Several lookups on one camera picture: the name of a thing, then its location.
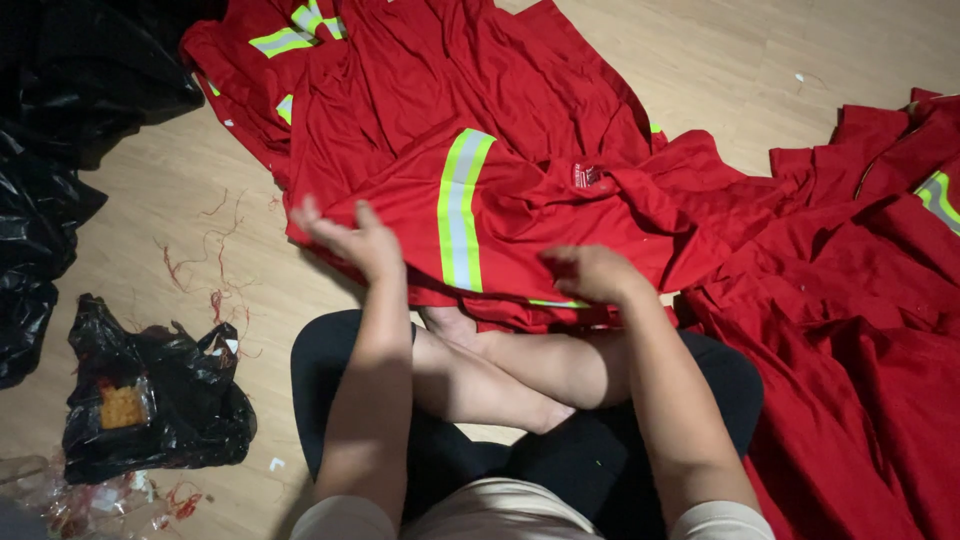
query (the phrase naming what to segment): wooden floor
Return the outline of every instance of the wooden floor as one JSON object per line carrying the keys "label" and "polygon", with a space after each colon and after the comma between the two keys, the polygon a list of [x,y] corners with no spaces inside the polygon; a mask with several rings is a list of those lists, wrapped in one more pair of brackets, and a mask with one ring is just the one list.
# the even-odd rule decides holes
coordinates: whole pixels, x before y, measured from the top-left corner
{"label": "wooden floor", "polygon": [[[509,0],[518,11],[533,2]],[[668,135],[710,131],[723,158],[767,174],[767,149],[826,143],[836,110],[853,103],[906,104],[911,86],[960,92],[957,0],[557,0],[587,40],[631,84]],[[176,319],[195,336],[212,327],[209,289],[250,282],[224,300],[245,332],[237,381],[251,396],[259,433],[232,467],[152,472],[161,486],[194,482],[213,502],[176,524],[185,538],[288,534],[306,469],[290,398],[288,355],[298,330],[332,310],[356,307],[357,290],[319,272],[286,241],[271,175],[219,124],[197,110],[124,140],[99,171],[81,178],[110,197],[80,230],[77,262],[58,281],[36,372],[0,392],[0,456],[49,455],[60,442],[77,360],[66,342],[78,295],[102,296],[133,326]],[[224,200],[226,203],[212,215]],[[158,246],[185,263],[174,287]],[[515,432],[474,428],[513,440]],[[285,465],[271,471],[278,458]]]}

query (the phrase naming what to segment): beige shirt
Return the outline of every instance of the beige shirt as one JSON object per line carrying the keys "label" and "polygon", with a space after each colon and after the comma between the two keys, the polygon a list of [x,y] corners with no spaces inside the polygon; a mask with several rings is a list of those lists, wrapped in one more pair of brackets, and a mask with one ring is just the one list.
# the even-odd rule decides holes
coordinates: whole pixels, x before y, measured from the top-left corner
{"label": "beige shirt", "polygon": [[[330,497],[307,510],[291,540],[397,540],[382,508],[362,497]],[[464,486],[400,531],[400,540],[600,540],[593,524],[546,488],[513,479]],[[730,501],[687,510],[671,540],[774,540],[763,516]]]}

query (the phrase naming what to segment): shirt sleeve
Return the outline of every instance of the shirt sleeve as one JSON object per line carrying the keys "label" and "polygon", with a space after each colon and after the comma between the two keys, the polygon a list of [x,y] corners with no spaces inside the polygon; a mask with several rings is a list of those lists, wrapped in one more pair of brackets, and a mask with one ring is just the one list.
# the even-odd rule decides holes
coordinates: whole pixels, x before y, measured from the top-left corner
{"label": "shirt sleeve", "polygon": [[767,520],[746,504],[700,503],[677,520],[670,540],[774,540]]}
{"label": "shirt sleeve", "polygon": [[390,518],[363,497],[337,495],[314,504],[294,525],[290,540],[396,540]]}

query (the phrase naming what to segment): hand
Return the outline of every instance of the hand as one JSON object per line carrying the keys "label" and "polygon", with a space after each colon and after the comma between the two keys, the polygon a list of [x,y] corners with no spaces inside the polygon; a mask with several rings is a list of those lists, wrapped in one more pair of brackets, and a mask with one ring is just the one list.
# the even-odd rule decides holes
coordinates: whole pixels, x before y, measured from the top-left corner
{"label": "hand", "polygon": [[624,257],[605,246],[556,246],[540,252],[563,293],[622,307],[638,295],[656,300],[657,290]]}
{"label": "hand", "polygon": [[301,205],[290,210],[290,219],[334,255],[356,266],[369,284],[381,280],[406,283],[407,267],[400,243],[367,201],[357,201],[355,231],[321,217],[312,195],[303,197]]}

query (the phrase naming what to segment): person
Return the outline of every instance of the person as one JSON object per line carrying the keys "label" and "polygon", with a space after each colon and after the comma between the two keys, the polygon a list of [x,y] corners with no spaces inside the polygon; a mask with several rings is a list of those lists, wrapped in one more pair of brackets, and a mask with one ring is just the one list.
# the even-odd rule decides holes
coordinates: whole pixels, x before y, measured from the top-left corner
{"label": "person", "polygon": [[[356,230],[309,197],[291,218],[370,285],[362,311],[317,318],[293,346],[316,501],[293,539],[773,539],[740,461],[762,405],[756,369],[676,331],[627,259],[542,254],[567,269],[558,289],[616,306],[622,331],[477,333],[456,307],[426,310],[421,328],[399,243],[368,203]],[[472,442],[452,422],[529,433]]]}

